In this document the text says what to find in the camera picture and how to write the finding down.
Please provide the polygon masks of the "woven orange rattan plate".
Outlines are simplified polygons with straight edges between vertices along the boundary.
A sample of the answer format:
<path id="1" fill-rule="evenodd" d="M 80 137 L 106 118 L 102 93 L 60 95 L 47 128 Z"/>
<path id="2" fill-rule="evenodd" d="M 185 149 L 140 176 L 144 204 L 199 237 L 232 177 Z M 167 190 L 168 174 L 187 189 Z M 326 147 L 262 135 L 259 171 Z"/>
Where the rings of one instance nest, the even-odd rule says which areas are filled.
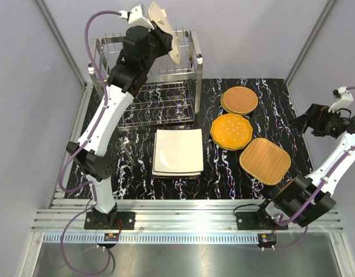
<path id="1" fill-rule="evenodd" d="M 249 114 L 258 105 L 256 93 L 247 87 L 232 87 L 224 92 L 222 97 L 227 108 L 240 115 Z"/>

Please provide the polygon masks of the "orange polka dot plate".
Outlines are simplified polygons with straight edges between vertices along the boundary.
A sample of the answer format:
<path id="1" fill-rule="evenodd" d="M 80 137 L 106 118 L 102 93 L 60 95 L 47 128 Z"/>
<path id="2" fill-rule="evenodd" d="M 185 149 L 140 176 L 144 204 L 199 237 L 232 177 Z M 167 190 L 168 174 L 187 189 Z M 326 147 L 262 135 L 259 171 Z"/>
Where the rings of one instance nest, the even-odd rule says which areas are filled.
<path id="1" fill-rule="evenodd" d="M 243 149 L 252 140 L 253 128 L 241 115 L 227 113 L 218 116 L 211 125 L 213 141 L 223 149 Z"/>

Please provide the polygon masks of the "woven bamboo plate green rim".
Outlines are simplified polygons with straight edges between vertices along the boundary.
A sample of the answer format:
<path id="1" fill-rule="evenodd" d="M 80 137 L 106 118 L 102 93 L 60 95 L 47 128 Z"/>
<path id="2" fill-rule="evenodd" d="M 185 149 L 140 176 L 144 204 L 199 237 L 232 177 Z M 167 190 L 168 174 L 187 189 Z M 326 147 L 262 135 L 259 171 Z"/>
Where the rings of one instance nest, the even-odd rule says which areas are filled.
<path id="1" fill-rule="evenodd" d="M 227 108 L 227 106 L 224 104 L 223 97 L 221 97 L 221 99 L 220 99 L 220 104 L 221 104 L 222 108 L 223 108 L 226 112 L 228 112 L 228 113 L 233 113 L 233 114 L 238 114 L 238 113 L 235 113 L 235 112 L 231 111 L 229 108 Z"/>

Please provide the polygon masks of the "floral square plate dark rim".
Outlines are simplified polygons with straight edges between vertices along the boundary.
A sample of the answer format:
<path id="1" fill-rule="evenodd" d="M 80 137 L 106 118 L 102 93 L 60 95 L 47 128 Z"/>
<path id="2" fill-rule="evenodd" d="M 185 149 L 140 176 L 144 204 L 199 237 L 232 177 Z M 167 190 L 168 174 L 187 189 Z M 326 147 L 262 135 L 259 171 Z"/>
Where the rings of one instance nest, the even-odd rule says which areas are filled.
<path id="1" fill-rule="evenodd" d="M 159 179 L 198 179 L 200 175 L 152 175 L 152 178 Z"/>

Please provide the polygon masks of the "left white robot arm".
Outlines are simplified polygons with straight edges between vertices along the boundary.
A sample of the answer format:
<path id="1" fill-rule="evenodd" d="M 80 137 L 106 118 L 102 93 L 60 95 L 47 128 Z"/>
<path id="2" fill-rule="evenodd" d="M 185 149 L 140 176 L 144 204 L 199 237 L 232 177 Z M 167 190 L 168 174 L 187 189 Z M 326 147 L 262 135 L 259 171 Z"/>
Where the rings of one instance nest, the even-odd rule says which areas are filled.
<path id="1" fill-rule="evenodd" d="M 84 170 L 93 204 L 86 208 L 85 229 L 106 230 L 134 228 L 134 212 L 118 212 L 112 195 L 112 175 L 116 162 L 106 157 L 109 141 L 122 115 L 146 83 L 148 73 L 159 57 L 177 48 L 171 28 L 131 27 L 122 40 L 115 66 L 104 83 L 104 94 L 86 131 L 78 141 L 66 146 L 70 157 Z"/>

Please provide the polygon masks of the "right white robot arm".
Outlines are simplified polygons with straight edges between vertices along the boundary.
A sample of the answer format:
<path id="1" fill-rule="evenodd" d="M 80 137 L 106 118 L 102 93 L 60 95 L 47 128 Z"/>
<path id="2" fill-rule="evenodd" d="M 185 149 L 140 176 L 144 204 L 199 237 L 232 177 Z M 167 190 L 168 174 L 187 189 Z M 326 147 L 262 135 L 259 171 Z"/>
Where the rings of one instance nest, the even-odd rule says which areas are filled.
<path id="1" fill-rule="evenodd" d="M 355 115 L 343 117 L 340 108 L 333 112 L 328 106 L 312 104 L 290 124 L 300 133 L 311 128 L 316 137 L 331 136 L 337 145 L 318 168 L 298 175 L 259 206 L 254 222 L 260 229 L 286 228 L 290 223 L 306 227 L 330 211 L 339 180 L 355 162 Z"/>

